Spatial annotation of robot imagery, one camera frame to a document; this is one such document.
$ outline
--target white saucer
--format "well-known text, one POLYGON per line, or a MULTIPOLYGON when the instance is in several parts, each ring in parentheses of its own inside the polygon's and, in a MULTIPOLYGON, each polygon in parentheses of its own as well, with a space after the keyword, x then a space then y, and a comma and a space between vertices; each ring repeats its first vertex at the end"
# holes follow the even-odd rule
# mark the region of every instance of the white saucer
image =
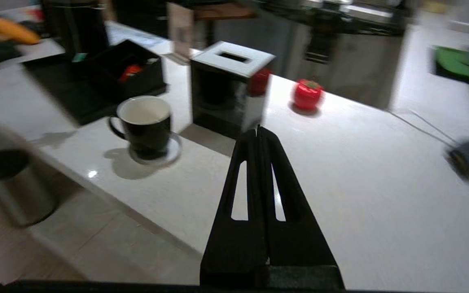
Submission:
POLYGON ((152 165, 152 166, 163 166, 167 165, 173 161, 175 161, 182 152, 182 143, 180 141, 180 137, 175 134, 171 133, 169 136, 169 141, 167 144, 167 152, 164 156, 154 158, 152 160, 146 160, 143 158, 139 158, 136 153, 132 150, 131 146, 128 146, 128 153, 130 157, 139 164, 142 165, 152 165))

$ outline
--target kitchen counter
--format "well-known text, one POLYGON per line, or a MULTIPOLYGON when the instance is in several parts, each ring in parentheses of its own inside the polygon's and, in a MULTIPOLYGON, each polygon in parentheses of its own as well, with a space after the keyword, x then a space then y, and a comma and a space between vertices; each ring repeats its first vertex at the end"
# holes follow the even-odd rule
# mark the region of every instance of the kitchen counter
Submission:
MULTIPOLYGON (((171 43, 150 50, 163 55, 171 43)), ((0 131, 127 215, 202 254, 234 141, 191 123, 189 68, 164 57, 182 154, 134 163, 105 119, 77 126, 22 61, 61 52, 51 40, 0 69, 0 131)), ((327 93, 316 115, 290 108, 294 82, 273 76, 263 125, 276 133, 348 289, 469 291, 469 182, 445 146, 389 113, 327 93)), ((237 194, 243 194, 244 180, 237 194)), ((236 204, 233 217, 243 217, 236 204)))

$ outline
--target power cord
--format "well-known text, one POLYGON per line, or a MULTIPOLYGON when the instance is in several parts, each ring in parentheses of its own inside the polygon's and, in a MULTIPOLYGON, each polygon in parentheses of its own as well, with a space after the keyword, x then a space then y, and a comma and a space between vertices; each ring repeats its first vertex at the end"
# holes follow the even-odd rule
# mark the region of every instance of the power cord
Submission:
MULTIPOLYGON (((413 128, 419 130, 420 132, 428 135, 428 136, 431 136, 433 137, 434 139, 438 140, 438 141, 441 141, 442 143, 448 145, 450 148, 454 148, 455 145, 452 145, 450 142, 447 142, 445 141, 444 139, 441 139, 440 137, 436 136, 436 135, 433 135, 432 133, 422 129, 422 128, 419 128, 418 126, 415 126, 414 124, 408 122, 406 119, 404 119, 403 117, 399 116, 399 113, 394 113, 392 111, 387 111, 389 112, 392 116, 396 117, 397 119, 400 119, 402 122, 405 122, 406 124, 412 126, 413 128)), ((450 141, 452 141, 453 143, 455 144, 458 144, 457 141, 455 139, 453 139, 452 137, 450 137, 449 135, 447 135, 446 133, 444 133, 442 130, 440 130, 439 128, 437 128, 435 125, 433 125, 432 123, 430 123, 428 120, 426 120, 425 118, 423 118, 421 115, 419 115, 417 112, 415 111, 412 111, 412 110, 407 110, 406 112, 407 114, 413 114, 415 115, 416 117, 418 117, 419 119, 421 119, 424 123, 430 125, 432 128, 434 128, 435 130, 437 130, 440 134, 444 135, 446 138, 448 138, 450 141)))

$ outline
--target red tomato-shaped timer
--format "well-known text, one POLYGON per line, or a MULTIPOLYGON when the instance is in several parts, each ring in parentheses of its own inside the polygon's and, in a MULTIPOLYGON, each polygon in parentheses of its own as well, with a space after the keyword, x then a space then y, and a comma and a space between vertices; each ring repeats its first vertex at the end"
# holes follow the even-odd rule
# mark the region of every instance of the red tomato-shaped timer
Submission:
POLYGON ((323 87, 318 83, 300 79, 294 91, 294 106, 302 110, 313 110, 322 99, 323 87))

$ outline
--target black tray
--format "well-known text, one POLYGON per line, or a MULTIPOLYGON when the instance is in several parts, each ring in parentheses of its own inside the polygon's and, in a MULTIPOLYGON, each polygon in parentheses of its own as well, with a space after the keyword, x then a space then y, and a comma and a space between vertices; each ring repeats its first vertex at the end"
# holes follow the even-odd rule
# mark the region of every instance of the black tray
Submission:
POLYGON ((67 62, 64 54, 22 64, 80 125, 114 114, 121 102, 101 95, 85 76, 73 74, 76 69, 71 67, 72 63, 67 62))

